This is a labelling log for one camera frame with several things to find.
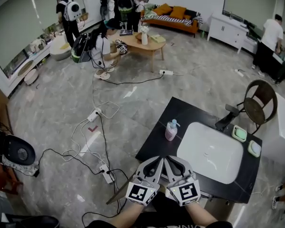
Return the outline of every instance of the faucet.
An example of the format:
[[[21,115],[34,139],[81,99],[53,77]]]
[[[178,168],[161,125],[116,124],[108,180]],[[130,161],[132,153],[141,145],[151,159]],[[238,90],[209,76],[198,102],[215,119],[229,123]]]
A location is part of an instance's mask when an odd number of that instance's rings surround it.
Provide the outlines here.
[[[223,132],[225,128],[235,119],[241,112],[235,107],[226,104],[225,109],[230,113],[215,123],[215,127],[218,131]]]

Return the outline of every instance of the black countertop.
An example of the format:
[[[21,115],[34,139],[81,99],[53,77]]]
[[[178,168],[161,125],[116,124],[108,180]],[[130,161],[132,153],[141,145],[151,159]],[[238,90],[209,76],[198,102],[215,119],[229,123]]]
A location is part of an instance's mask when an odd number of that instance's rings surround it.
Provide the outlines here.
[[[169,142],[165,138],[165,130],[167,122],[172,119],[176,119],[180,124],[180,127],[178,128],[176,137]],[[191,123],[200,122],[215,129],[215,123],[218,120],[219,119],[217,117],[212,116],[182,100],[172,97],[146,142],[137,153],[136,158],[143,162],[154,156],[176,156],[177,149]],[[233,126],[234,125],[230,124],[223,133],[231,136]],[[256,181],[260,163],[260,158],[252,156],[247,150],[248,144],[251,140],[262,146],[262,140],[248,133],[246,142],[242,143],[244,149],[242,162],[237,178],[233,183],[223,184],[196,173],[196,178],[199,180],[200,190],[218,198],[238,203],[248,203]]]

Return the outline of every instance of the chair backrest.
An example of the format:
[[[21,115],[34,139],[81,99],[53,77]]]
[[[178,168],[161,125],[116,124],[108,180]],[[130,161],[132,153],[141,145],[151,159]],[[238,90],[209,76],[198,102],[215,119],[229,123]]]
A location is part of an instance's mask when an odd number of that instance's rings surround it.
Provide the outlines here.
[[[273,101],[273,109],[271,115],[265,120],[265,122],[270,121],[277,112],[277,97],[274,89],[271,87],[269,83],[267,83],[264,80],[255,80],[252,81],[246,90],[245,99],[247,97],[248,92],[250,89],[254,86],[257,86],[257,89],[255,93],[253,94],[253,97],[257,97],[262,103],[264,108],[271,100]]]

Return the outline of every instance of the green soap dish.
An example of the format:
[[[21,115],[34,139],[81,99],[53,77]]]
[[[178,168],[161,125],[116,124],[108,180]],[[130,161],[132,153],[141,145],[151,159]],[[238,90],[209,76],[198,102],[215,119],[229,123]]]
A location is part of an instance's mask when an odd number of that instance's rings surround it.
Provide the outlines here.
[[[233,127],[231,136],[243,143],[246,141],[247,132],[243,128],[235,125]]]

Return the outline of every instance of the white sink basin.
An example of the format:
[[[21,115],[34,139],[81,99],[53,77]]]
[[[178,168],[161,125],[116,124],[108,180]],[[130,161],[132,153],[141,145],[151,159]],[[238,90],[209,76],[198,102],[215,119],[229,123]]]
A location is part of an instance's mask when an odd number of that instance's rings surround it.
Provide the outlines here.
[[[238,176],[243,146],[232,137],[195,122],[189,125],[177,156],[188,161],[194,172],[230,184]]]

